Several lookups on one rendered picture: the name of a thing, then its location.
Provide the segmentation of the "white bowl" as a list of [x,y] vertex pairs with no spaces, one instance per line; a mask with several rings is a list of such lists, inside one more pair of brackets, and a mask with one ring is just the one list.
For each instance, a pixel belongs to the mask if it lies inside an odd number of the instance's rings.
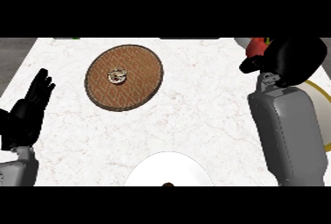
[[133,169],[125,186],[212,186],[212,178],[199,162],[179,152],[148,156]]

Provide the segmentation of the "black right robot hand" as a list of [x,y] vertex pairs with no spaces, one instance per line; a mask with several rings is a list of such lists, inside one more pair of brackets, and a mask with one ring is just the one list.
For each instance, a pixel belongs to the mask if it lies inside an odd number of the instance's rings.
[[275,85],[287,88],[302,84],[314,75],[327,57],[327,44],[318,37],[271,39],[264,56],[247,57],[240,70],[246,74],[261,71],[278,75]]

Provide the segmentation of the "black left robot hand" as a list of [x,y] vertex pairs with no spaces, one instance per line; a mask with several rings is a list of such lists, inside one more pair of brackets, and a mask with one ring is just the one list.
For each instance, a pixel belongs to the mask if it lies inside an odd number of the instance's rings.
[[17,101],[11,111],[0,109],[2,151],[11,151],[18,146],[33,146],[37,142],[55,86],[48,70],[42,68],[26,97]]

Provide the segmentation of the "small pale cupcake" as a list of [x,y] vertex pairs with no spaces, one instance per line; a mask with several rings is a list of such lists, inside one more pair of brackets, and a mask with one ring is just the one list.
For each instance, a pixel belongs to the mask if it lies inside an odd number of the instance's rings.
[[113,84],[122,84],[128,79],[128,70],[125,68],[114,68],[108,72],[108,80]]

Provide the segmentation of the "brown round woven placemat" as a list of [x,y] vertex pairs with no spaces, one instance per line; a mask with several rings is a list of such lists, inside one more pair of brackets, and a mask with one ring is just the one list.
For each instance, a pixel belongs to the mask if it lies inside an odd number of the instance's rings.
[[85,79],[88,98],[98,107],[122,112],[142,106],[163,82],[163,64],[142,45],[119,45],[94,60]]

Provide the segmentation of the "red bell pepper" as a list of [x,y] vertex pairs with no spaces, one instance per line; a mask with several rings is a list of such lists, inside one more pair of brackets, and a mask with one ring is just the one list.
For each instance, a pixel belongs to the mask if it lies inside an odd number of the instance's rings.
[[268,46],[272,44],[271,38],[252,38],[252,42],[246,48],[246,56],[264,56]]

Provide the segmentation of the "white plate with gold rim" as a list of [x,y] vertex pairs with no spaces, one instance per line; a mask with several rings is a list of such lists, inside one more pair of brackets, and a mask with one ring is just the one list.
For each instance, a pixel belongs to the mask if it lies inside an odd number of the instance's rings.
[[311,80],[300,84],[300,88],[312,99],[326,150],[331,151],[331,96]]

